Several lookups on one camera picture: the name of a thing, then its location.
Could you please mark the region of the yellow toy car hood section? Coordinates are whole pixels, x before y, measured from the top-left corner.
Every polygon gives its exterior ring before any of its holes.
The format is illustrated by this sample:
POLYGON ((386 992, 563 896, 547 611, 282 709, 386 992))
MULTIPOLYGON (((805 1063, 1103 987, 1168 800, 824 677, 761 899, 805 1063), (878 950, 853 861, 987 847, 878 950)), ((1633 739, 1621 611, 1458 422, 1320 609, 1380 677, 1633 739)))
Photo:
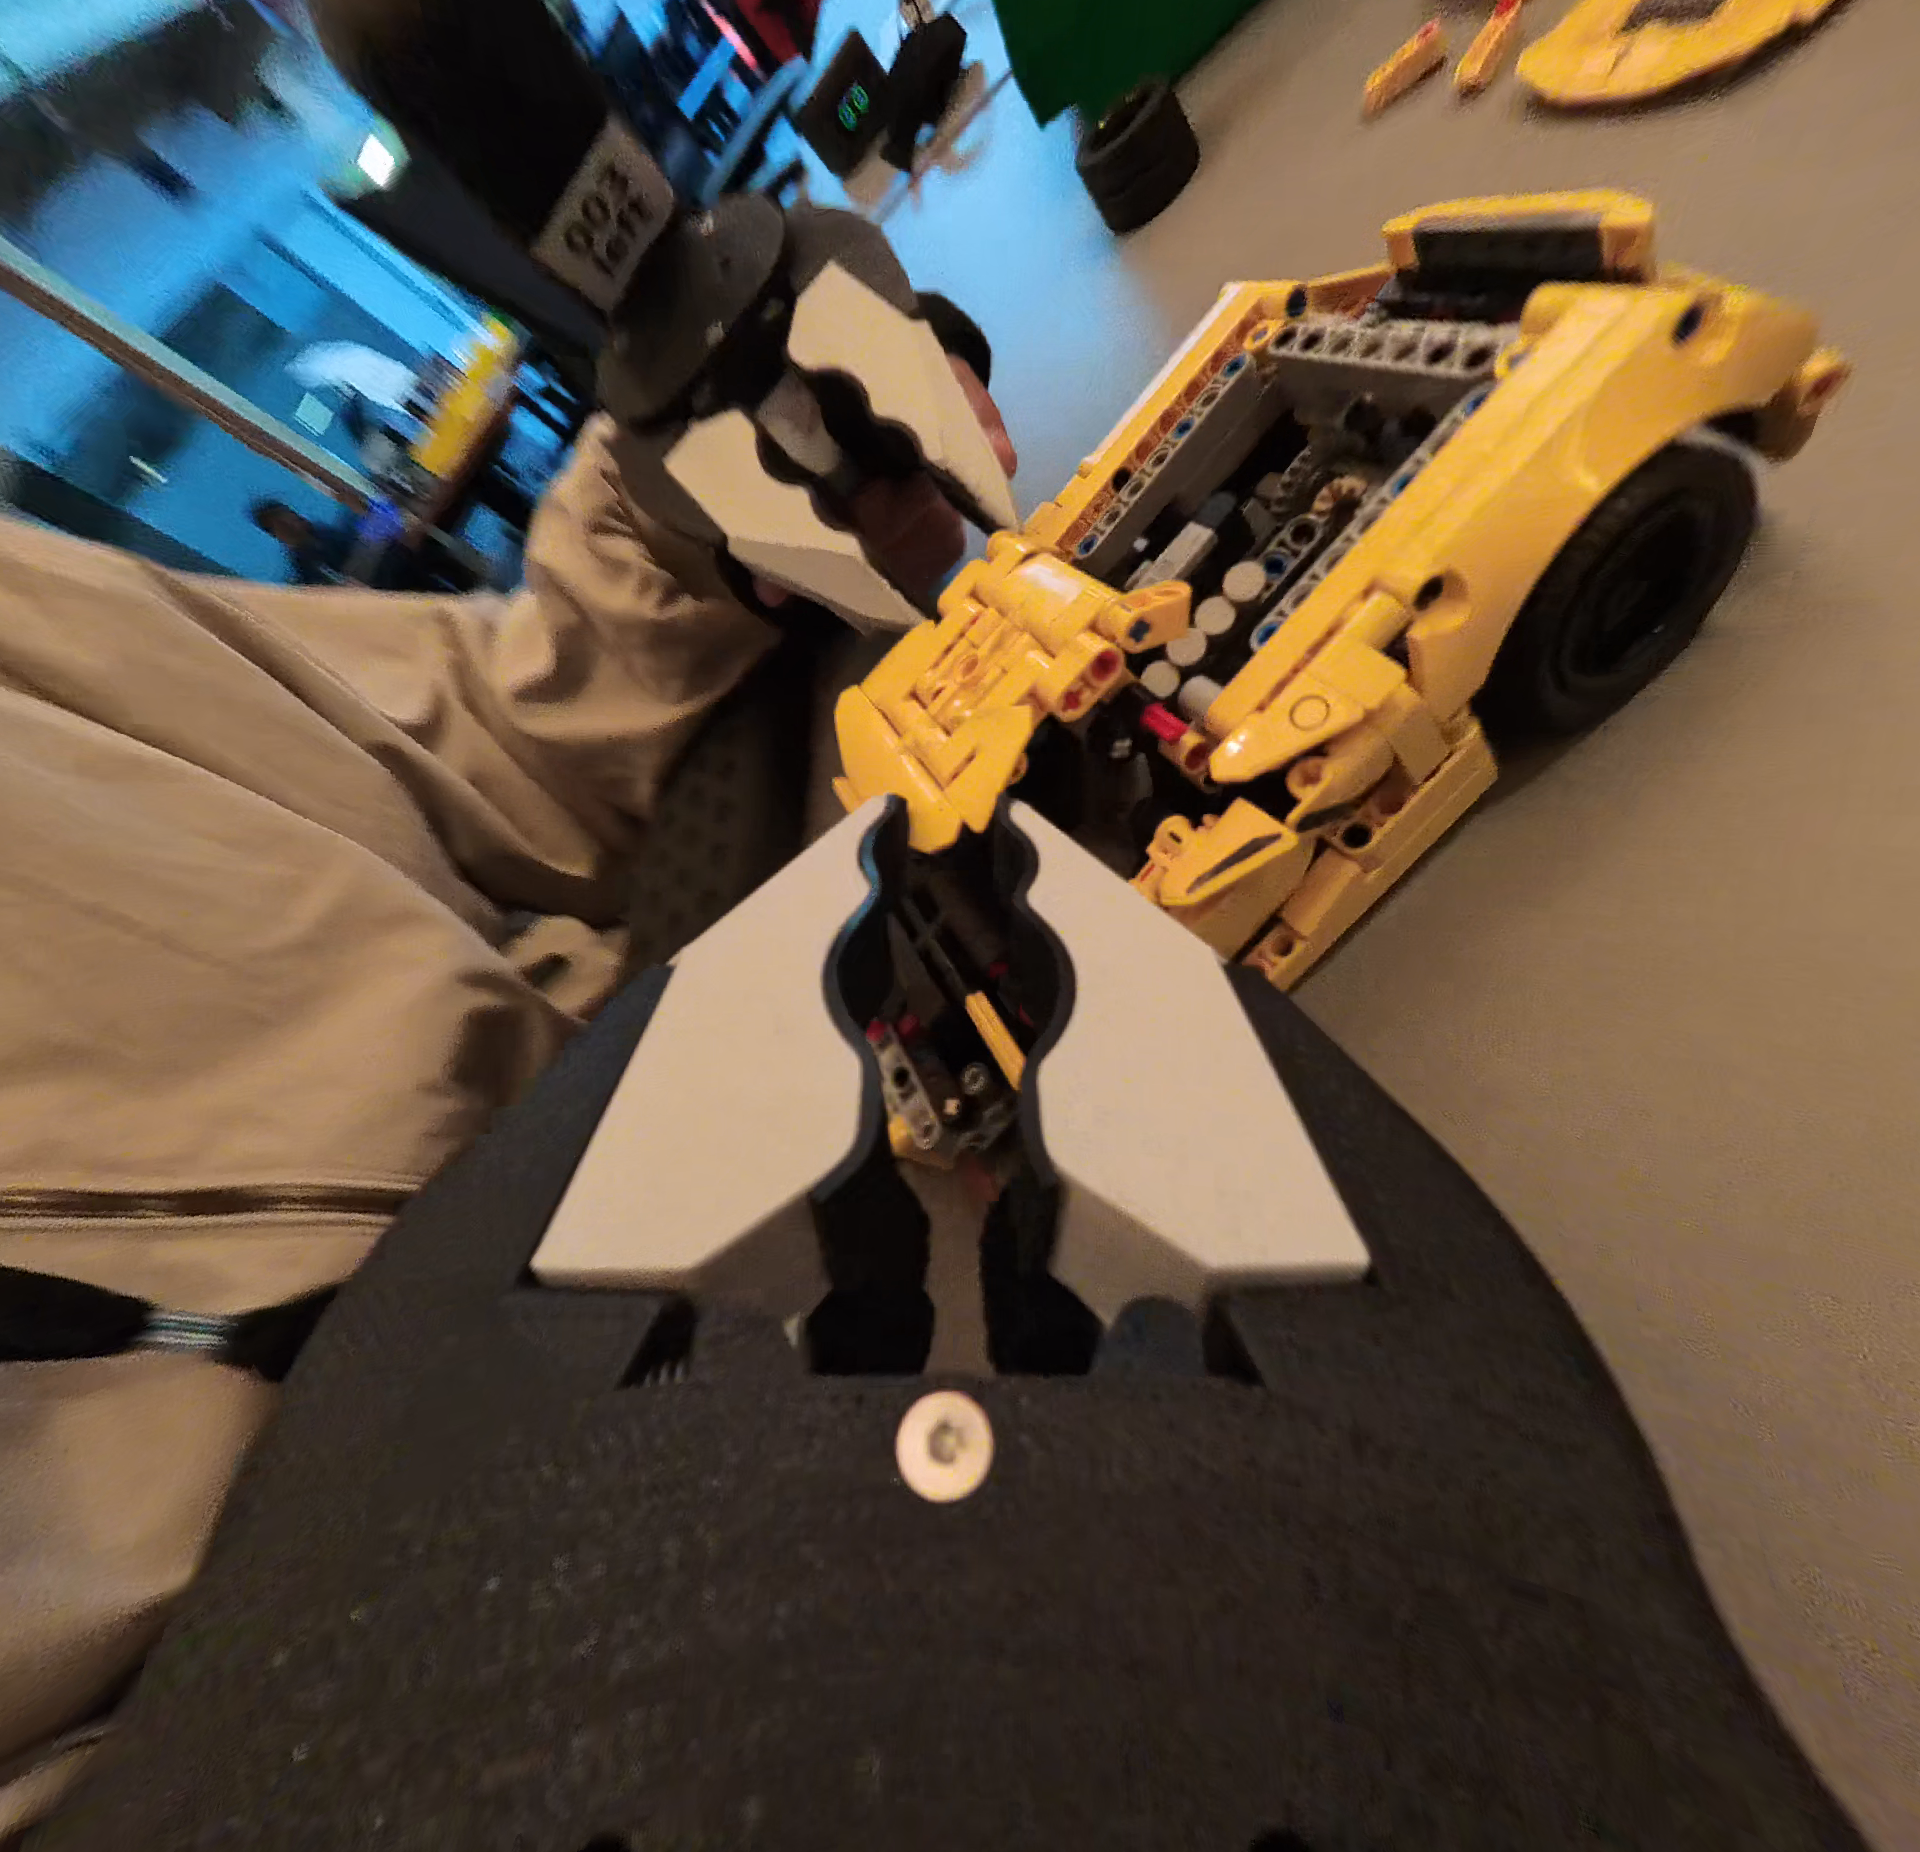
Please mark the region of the yellow toy car hood section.
POLYGON ((1636 109, 1750 67, 1842 3, 1579 0, 1523 50, 1518 80, 1549 109, 1636 109))

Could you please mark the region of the black toy tyre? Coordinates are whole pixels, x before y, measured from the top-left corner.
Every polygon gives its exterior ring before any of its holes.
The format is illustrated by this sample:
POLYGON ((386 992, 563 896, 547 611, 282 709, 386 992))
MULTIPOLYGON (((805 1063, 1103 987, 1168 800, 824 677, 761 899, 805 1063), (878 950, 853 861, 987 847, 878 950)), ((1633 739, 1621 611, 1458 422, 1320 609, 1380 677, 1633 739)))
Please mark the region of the black toy tyre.
POLYGON ((1143 80, 1077 132, 1073 169, 1102 225, 1134 235, 1157 222, 1197 178, 1202 144, 1179 91, 1143 80))

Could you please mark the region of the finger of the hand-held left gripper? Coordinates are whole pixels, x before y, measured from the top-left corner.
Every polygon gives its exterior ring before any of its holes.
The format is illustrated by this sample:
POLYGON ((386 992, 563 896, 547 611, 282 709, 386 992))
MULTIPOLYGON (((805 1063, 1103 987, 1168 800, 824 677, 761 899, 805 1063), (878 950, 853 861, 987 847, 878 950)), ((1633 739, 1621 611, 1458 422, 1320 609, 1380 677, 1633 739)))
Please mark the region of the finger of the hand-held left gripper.
POLYGON ((913 435, 856 409, 721 409, 661 422, 661 459, 747 574, 868 636, 927 621, 849 518, 860 488, 927 470, 913 435))
POLYGON ((853 470, 924 477, 975 528, 1019 522, 1012 477, 934 328, 841 261, 799 288, 787 365, 813 388, 853 470))

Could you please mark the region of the yellow toy car model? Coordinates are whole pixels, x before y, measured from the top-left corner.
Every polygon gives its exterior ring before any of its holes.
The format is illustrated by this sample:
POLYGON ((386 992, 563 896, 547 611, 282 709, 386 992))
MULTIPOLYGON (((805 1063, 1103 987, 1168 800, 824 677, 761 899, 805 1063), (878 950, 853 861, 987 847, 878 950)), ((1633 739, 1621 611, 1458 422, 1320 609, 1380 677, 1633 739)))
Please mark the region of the yellow toy car model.
POLYGON ((1661 680, 1750 554, 1758 470, 1855 366, 1657 254, 1616 188, 1414 209, 1353 270, 1229 281, 1069 488, 839 698, 836 789, 916 878, 878 1002, 913 1167, 1009 1130, 1038 1002, 967 891, 1012 796, 1136 773, 1121 867, 1297 992, 1497 787, 1661 680))

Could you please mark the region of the person's beige jacket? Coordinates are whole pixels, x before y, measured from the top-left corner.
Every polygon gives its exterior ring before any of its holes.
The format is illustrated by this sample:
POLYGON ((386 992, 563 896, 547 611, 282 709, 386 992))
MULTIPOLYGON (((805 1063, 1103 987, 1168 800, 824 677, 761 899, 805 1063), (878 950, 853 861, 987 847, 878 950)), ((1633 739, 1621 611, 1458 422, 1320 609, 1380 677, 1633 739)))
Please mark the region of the person's beige jacket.
POLYGON ((4 522, 4 1833, 200 1570, 308 1311, 617 989, 472 878, 464 625, 4 522))

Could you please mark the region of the green plastic bin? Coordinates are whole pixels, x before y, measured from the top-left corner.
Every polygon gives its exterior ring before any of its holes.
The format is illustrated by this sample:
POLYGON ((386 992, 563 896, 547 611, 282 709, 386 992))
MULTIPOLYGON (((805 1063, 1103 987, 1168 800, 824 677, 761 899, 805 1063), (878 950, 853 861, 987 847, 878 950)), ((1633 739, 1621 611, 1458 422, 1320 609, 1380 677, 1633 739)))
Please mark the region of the green plastic bin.
POLYGON ((1182 80, 1262 0, 991 0, 1012 80, 1047 128, 1182 80))

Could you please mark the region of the person's left forearm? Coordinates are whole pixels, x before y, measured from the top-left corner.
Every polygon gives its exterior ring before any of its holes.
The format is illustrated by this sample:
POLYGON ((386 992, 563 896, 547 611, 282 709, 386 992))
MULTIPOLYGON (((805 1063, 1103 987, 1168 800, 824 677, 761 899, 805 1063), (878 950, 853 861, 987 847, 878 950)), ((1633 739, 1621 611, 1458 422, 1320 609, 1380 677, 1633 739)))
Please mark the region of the person's left forearm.
POLYGON ((775 628, 716 547, 627 473, 632 435, 595 414, 541 499, 523 583, 464 625, 464 780, 491 833, 472 878, 506 906, 612 925, 668 767, 771 651, 775 628))

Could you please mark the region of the black device green light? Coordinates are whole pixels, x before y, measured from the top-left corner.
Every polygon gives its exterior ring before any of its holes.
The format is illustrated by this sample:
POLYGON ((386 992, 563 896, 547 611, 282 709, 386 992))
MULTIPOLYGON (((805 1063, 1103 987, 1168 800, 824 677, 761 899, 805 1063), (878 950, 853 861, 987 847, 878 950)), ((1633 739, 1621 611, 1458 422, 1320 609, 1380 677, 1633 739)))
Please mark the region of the black device green light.
POLYGON ((860 32, 847 32, 820 66, 790 124, 839 180, 878 157, 891 132, 891 67, 860 32))

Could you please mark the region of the short yellow toy beam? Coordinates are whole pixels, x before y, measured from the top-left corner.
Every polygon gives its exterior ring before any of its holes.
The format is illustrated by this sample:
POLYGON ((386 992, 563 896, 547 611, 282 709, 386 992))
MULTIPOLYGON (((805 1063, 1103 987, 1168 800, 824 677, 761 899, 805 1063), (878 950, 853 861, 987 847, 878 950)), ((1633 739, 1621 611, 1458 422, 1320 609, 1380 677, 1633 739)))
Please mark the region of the short yellow toy beam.
POLYGON ((1440 18, 1424 18, 1361 87, 1361 117, 1372 120, 1406 92, 1424 85, 1449 57, 1449 36, 1440 18))

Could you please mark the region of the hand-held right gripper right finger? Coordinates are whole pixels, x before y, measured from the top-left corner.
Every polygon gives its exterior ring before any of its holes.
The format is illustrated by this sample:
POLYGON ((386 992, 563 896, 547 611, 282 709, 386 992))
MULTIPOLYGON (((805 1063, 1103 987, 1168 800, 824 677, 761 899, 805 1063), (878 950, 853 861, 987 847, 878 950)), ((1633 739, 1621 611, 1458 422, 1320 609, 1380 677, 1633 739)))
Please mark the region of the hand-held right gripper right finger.
POLYGON ((1206 1336, 1224 1298, 1361 1285, 1369 1244, 1224 959, 1028 803, 991 841, 1035 1022, 982 1236, 994 1373, 1083 1376, 1139 1304, 1206 1336))

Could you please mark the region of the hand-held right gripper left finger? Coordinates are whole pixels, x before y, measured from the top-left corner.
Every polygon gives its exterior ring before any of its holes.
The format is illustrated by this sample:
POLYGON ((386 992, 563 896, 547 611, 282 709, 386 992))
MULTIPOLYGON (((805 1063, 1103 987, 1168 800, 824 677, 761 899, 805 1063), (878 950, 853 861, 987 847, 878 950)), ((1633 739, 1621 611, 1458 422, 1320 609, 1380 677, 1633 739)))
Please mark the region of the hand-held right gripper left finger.
POLYGON ((672 959, 532 1251, 541 1288, 797 1320, 820 1373, 924 1373, 928 1226, 871 1043, 908 851, 878 796, 672 959))

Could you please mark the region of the person's left hand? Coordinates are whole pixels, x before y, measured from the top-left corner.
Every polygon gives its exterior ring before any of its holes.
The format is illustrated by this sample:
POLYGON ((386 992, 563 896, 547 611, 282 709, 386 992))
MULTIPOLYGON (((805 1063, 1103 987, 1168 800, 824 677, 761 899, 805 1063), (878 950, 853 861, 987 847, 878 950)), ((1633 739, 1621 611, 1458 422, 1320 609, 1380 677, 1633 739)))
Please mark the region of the person's left hand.
MULTIPOLYGON (((1014 477, 1019 470, 1019 448, 990 385, 961 357, 951 354, 949 365, 994 448, 1001 470, 1014 477)), ((967 555, 965 514, 924 473, 868 478, 858 488, 847 513, 875 563, 919 602, 932 602, 967 555)))

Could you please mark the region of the grey desk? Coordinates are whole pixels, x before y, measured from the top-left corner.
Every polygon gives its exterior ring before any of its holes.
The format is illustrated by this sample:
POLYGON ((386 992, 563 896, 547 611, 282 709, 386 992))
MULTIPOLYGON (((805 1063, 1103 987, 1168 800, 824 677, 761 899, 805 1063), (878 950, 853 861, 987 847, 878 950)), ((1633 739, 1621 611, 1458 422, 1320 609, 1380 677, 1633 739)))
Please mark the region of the grey desk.
POLYGON ((994 346, 1024 507, 1238 277, 1369 261, 1416 202, 1624 185, 1661 248, 1855 361, 1764 477, 1702 637, 1505 773, 1301 1006, 1479 1178, 1657 1450, 1727 1622, 1877 1850, 1918 1847, 1918 0, 1727 92, 1361 120, 1423 0, 1266 0, 1182 85, 1206 165, 1112 239, 1014 85, 893 213, 994 346))

